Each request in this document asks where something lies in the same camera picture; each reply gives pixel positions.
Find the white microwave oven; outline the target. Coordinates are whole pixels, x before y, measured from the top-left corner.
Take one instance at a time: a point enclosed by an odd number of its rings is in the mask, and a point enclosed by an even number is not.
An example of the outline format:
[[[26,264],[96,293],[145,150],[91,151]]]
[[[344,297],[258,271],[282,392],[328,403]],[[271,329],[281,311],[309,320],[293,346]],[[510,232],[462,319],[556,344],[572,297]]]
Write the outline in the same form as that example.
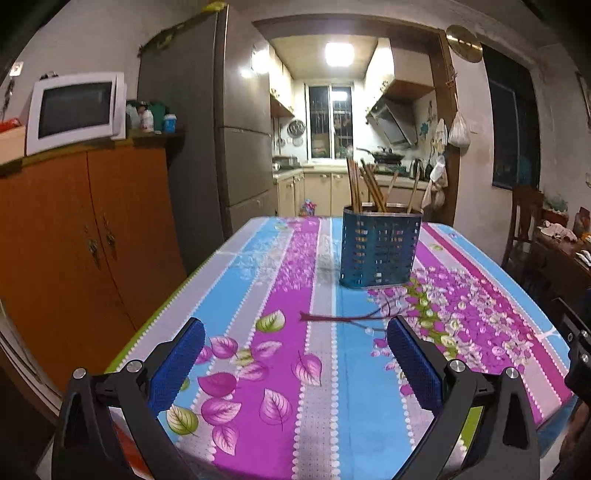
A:
[[[121,72],[64,75],[35,83],[26,131],[28,156],[126,135],[127,87]]]

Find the white bottle on cabinet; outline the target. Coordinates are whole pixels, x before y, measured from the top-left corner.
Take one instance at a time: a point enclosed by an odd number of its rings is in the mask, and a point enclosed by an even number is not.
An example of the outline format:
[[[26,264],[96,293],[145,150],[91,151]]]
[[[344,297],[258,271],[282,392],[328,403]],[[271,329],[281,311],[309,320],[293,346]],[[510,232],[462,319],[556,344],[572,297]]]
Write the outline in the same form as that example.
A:
[[[153,132],[154,131],[154,118],[152,112],[147,109],[143,108],[140,115],[140,129],[144,132]]]

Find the orange wooden cabinet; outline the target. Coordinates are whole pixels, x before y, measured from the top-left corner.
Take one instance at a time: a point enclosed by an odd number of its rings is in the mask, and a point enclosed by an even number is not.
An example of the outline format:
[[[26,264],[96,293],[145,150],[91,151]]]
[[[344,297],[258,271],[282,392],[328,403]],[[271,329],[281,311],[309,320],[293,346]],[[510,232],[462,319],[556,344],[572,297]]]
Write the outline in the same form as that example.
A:
[[[184,281],[158,137],[1,170],[1,299],[59,392],[104,371]]]

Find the blue cup on cabinet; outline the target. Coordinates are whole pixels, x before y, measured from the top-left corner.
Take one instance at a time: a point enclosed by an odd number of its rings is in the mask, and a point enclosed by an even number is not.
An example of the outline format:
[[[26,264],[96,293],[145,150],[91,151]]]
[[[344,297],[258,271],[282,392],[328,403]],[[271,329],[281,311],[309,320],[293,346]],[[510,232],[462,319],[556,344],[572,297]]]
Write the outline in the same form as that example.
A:
[[[162,121],[162,132],[165,134],[173,134],[176,132],[176,125],[176,114],[166,114]]]

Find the dark wooden chair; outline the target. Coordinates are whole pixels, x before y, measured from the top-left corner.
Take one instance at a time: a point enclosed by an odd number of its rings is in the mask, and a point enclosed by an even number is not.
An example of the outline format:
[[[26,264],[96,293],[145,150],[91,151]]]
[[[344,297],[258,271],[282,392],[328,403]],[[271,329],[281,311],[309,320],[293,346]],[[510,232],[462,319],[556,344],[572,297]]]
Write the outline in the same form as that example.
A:
[[[543,202],[543,193],[530,185],[516,185],[512,190],[509,233],[501,267],[516,280],[521,279],[528,262]]]

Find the white hanging plastic bag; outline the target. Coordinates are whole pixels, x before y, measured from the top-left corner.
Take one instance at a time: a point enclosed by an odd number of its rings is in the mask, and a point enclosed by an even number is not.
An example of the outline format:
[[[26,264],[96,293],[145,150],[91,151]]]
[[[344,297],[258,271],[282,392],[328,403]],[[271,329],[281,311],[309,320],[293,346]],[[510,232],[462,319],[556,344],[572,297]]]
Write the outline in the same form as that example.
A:
[[[448,134],[448,143],[459,149],[468,149],[471,144],[468,124],[460,111],[456,112]]]

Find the grey refrigerator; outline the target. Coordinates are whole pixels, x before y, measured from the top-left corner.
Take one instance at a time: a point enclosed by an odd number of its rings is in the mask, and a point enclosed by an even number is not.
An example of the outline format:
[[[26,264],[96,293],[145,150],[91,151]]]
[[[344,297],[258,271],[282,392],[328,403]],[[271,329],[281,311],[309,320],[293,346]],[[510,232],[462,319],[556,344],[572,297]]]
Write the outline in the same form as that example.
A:
[[[228,4],[141,47],[137,96],[169,107],[184,140],[168,167],[179,251],[197,269],[246,222],[274,213],[269,43]]]

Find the steel range hood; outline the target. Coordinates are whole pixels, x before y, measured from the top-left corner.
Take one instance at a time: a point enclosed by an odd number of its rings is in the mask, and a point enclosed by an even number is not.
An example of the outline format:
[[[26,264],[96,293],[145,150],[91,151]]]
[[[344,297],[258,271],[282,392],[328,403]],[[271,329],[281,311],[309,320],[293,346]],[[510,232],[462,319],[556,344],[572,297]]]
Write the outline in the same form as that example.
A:
[[[370,108],[367,119],[373,122],[392,146],[412,147],[417,144],[415,114],[410,103],[381,98]]]

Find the dark window with curtain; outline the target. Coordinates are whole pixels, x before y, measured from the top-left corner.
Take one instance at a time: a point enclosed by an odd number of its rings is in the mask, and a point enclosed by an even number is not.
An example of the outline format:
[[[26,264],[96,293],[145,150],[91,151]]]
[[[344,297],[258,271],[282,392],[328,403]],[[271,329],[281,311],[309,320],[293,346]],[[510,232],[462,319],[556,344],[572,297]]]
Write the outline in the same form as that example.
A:
[[[513,189],[539,187],[541,138],[539,113],[530,71],[510,57],[483,47],[494,128],[492,184]]]

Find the dark wooden side table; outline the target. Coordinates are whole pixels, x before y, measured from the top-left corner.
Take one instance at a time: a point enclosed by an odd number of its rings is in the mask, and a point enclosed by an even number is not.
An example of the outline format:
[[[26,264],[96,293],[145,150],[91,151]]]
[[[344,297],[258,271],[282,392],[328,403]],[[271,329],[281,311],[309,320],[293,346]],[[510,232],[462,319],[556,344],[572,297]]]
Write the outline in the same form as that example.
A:
[[[590,268],[576,255],[583,244],[558,240],[537,230],[530,254],[535,277],[544,288],[561,297],[576,313],[583,316],[590,301]]]

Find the kitchen window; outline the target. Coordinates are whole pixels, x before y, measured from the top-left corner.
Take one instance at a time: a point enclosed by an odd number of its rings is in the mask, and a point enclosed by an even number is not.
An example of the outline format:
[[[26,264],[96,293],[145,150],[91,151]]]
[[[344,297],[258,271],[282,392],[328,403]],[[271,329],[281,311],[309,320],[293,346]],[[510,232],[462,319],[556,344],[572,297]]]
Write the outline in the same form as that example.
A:
[[[308,138],[312,160],[353,157],[353,87],[307,87]]]

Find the round brass wall plate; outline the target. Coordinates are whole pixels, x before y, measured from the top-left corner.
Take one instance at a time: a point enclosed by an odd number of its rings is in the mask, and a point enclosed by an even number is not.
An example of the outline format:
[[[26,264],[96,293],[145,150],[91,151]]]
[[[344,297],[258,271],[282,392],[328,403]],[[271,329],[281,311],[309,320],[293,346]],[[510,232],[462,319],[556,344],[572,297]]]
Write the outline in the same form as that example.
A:
[[[482,44],[467,28],[461,25],[450,25],[446,29],[446,39],[450,48],[465,61],[470,63],[482,61]]]

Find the chopsticks bundle in holder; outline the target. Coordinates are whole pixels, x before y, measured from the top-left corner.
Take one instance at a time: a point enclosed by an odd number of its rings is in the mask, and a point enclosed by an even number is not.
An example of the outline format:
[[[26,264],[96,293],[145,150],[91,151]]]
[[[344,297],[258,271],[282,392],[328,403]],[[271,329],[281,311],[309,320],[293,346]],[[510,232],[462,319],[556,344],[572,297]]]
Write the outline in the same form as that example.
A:
[[[349,179],[349,205],[342,209],[342,213],[353,214],[404,214],[423,215],[424,210],[414,205],[414,198],[418,191],[418,179],[415,179],[410,199],[406,204],[388,203],[388,196],[384,194],[374,171],[368,164],[356,163],[353,159],[346,160],[346,169]],[[367,191],[370,194],[370,201],[363,202],[361,195],[360,180],[365,182]]]

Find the floral purple blue tablecloth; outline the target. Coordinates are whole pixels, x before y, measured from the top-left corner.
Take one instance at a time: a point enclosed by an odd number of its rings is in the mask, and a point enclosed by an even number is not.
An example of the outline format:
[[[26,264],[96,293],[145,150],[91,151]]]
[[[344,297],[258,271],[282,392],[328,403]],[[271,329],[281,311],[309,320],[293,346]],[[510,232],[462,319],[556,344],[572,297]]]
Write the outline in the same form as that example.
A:
[[[449,359],[516,368],[537,424],[564,412],[568,348],[530,296],[452,227],[422,227],[410,280],[339,282],[342,220],[256,218],[113,360],[145,358],[190,318],[206,333],[158,419],[202,479],[389,479],[432,421],[388,347],[402,315]]]

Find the blue perforated utensil holder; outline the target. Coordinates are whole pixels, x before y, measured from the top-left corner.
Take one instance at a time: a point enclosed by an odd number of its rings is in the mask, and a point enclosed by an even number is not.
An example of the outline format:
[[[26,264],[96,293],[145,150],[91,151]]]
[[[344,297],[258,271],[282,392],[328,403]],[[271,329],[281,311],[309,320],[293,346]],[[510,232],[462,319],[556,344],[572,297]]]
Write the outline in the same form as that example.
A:
[[[342,212],[339,282],[352,289],[405,284],[415,260],[423,212],[390,204],[380,212],[372,203],[360,213]]]

